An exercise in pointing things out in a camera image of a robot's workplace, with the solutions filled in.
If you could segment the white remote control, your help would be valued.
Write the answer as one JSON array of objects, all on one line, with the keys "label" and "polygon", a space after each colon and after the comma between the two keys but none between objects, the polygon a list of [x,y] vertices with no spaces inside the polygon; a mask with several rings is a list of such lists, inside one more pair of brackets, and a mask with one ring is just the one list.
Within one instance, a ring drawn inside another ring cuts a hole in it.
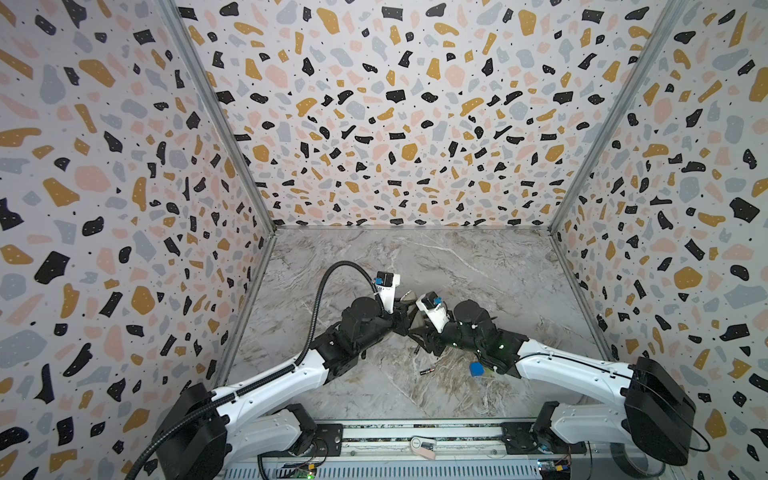
[{"label": "white remote control", "polygon": [[413,290],[409,290],[395,301],[395,311],[400,318],[399,328],[405,332],[426,325],[425,316],[416,304],[417,300],[418,295]]}]

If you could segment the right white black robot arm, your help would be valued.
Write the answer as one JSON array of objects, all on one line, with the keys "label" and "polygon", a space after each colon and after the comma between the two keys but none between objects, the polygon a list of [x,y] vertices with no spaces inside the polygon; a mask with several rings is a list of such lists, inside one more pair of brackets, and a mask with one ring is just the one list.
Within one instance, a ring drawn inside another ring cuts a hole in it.
[{"label": "right white black robot arm", "polygon": [[632,445],[663,464],[687,464],[696,407],[657,361],[609,362],[559,350],[497,327],[473,300],[448,310],[429,293],[400,305],[409,337],[430,354],[463,350],[488,371],[558,385],[592,399],[590,405],[546,402],[533,429],[539,443]]}]

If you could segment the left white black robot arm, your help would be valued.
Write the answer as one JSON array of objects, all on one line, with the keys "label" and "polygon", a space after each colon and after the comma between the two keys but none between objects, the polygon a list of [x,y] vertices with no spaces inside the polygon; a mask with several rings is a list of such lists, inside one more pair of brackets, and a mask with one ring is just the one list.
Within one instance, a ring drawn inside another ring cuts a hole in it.
[{"label": "left white black robot arm", "polygon": [[306,353],[245,381],[184,390],[149,447],[164,476],[213,479],[241,458],[307,451],[317,425],[294,397],[341,377],[389,334],[407,335],[415,303],[412,295],[389,303],[358,298]]}]

